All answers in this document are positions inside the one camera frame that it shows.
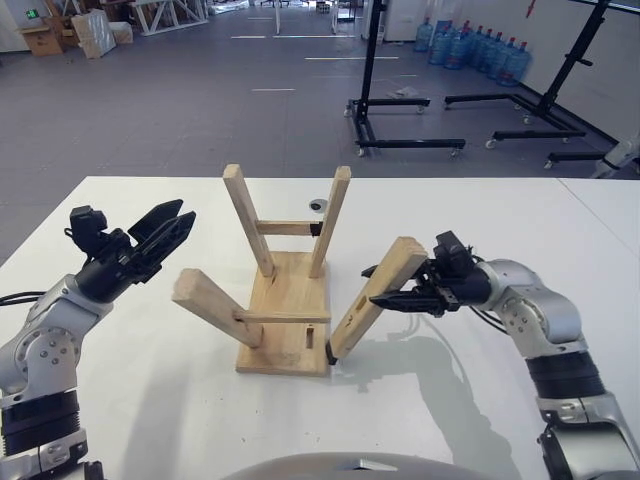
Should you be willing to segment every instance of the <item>concrete floor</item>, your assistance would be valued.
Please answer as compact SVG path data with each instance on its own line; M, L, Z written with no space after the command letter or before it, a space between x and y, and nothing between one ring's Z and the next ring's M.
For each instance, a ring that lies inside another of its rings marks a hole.
M384 45L372 96L411 86L432 104L424 115L386 108L370 118L380 138L465 138L448 149L385 150L358 158L348 98L360 93L359 38L272 38L274 10L255 7L207 25L135 37L99 60L79 49L0 60L0 264L87 175L219 176L240 163L247 176L330 177L349 165L355 177L587 177L591 162L543 165L550 151L605 148L572 140L503 142L484 148L494 130L522 129L510 102L464 104L442 99L500 90L473 70L427 66L411 45ZM329 35L330 18L307 7L284 8L282 35ZM359 33L353 25L341 35ZM265 39L233 36L265 35ZM253 89L285 88L284 92ZM619 178L637 178L629 170Z

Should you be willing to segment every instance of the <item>upside-down wooden stool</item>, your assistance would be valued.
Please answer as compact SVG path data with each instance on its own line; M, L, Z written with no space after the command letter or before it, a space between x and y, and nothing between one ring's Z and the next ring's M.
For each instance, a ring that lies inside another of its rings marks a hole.
M239 165L224 183L258 263L248 310L202 271L185 269L172 300L241 342L238 372L323 376L327 324L325 256L351 179L336 170L322 222L258 220ZM313 252L270 252L264 235L316 236Z

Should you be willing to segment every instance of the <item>metal stand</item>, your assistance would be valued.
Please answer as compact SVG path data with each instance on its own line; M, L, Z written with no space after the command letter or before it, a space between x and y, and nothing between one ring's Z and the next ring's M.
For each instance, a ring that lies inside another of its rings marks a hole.
M460 102L477 102L484 100L511 100L515 103L515 108L523 108L527 113L523 116L523 122L525 125L532 123L531 116L541 118L548 124L553 126L555 130L521 130L521 131L496 131L493 136L487 141L485 146L488 149L495 148L496 141L510 140L516 138L562 138L567 142L570 137L584 137L586 132L579 130L571 123L558 117L551 112L551 109L555 105L558 92L564 84L565 80L571 73L571 70L576 63L581 63L588 67L593 65L593 62L585 60L583 55L586 53L589 45L593 41L594 37L600 25L604 22L604 13L607 10L610 0L598 0L598 4L593 8L587 23L585 24L582 32L578 36L578 39L573 45L571 51L565 55L566 60L562 64L560 71L556 75L553 83L542 96L538 103L534 103L531 100L523 97L519 94L510 93L497 93L489 95L455 95L445 97L445 109L452 103Z
M369 99L371 92L371 75L373 73L373 63L376 56L376 41L378 38L378 28L380 26L380 14L386 10L382 5L382 0L373 0L371 11L371 24L369 26L369 39L367 43L367 57L364 66L364 78L362 79L362 93L359 100L349 100L344 114L351 116L355 127L358 145L358 156L364 157L370 147L376 148L452 148L451 156L458 155L465 146L465 140L437 139L437 140L378 140L373 131L373 127L367 118L369 107L391 106L391 105L415 105L418 114L424 112L425 107L430 103L428 98L411 99Z

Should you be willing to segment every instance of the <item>tabletop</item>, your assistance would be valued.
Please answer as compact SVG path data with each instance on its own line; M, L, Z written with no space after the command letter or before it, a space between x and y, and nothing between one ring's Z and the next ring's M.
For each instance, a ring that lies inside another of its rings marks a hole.
M592 182L579 191L555 179L353 179L327 255L332 327L364 285L359 272L395 237L431 250L437 234L453 230L486 259L529 266L577 305L605 385L640 438L640 184ZM331 179L247 183L259 218L316 220L308 203L326 197ZM598 206L594 192L628 201ZM116 301L83 346L80 418L88 458L103 462L107 478L213 479L320 451L402 453L496 479L546 478L535 443L544 424L525 363L468 309L441 319L386 311L327 378L236 373L237 342L170 301L180 270L194 267L248 305L255 260L221 179L86 178L0 268L0 293L46 290L80 269L84 255L63 234L73 207L90 204L110 229L126 229L174 198L198 214L190 237L148 284ZM272 250L313 245L268 242ZM26 313L0 309L0 341Z

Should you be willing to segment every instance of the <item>robotic arm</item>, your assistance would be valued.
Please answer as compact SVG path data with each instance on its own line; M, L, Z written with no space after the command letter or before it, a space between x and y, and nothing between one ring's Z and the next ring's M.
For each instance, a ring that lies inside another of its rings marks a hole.
M82 340L134 283L146 283L189 235L195 213L178 215L182 200L156 206L128 231L105 233L105 216L89 206L73 209L67 236L87 254L76 275L66 275L29 310L18 334L0 348L3 397L1 480L102 480L100 462L78 463L87 453L75 392Z
M474 308L513 339L527 363L547 424L538 443L551 478L640 478L638 446L615 396L602 384L573 303L545 287L524 265L485 262L452 232L436 238L435 258L416 272L412 290L369 300L385 309L436 317L461 306ZM365 270L363 276L374 270ZM615 476L622 472L628 476Z

